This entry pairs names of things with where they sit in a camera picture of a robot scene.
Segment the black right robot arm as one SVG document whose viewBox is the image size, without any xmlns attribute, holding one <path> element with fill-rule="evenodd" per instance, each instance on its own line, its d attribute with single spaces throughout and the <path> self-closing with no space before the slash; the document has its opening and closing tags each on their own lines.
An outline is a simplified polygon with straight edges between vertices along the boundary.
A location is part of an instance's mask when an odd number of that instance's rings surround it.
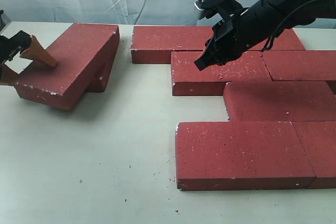
<svg viewBox="0 0 336 224">
<path fill-rule="evenodd" d="M 318 18 L 335 18 L 335 0 L 259 0 L 243 7 L 236 0 L 197 0 L 198 19 L 221 16 L 195 60 L 198 70 L 235 61 L 260 42 L 270 50 L 284 30 L 309 25 Z"/>
</svg>

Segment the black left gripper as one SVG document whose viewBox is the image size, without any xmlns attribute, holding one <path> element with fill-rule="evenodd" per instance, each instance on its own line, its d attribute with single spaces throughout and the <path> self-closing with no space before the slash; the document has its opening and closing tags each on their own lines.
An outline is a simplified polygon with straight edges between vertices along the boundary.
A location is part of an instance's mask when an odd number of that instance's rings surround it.
<svg viewBox="0 0 336 224">
<path fill-rule="evenodd" d="M 49 54 L 34 35 L 19 31 L 11 38 L 1 35 L 1 64 L 12 59 L 20 52 L 20 58 L 38 62 L 47 67 L 56 67 L 57 60 Z M 2 65 L 1 85 L 13 86 L 16 72 Z"/>
</svg>

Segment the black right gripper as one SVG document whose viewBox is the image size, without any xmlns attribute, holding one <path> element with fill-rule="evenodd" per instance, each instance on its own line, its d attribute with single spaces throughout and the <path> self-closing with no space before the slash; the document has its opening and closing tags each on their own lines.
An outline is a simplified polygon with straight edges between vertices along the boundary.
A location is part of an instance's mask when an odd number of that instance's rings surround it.
<svg viewBox="0 0 336 224">
<path fill-rule="evenodd" d="M 194 61 L 199 71 L 217 64 L 235 61 L 253 46 L 265 42 L 262 51 L 273 47 L 278 31 L 278 12 L 271 9 L 248 8 L 222 25 L 213 27 L 207 48 Z"/>
</svg>

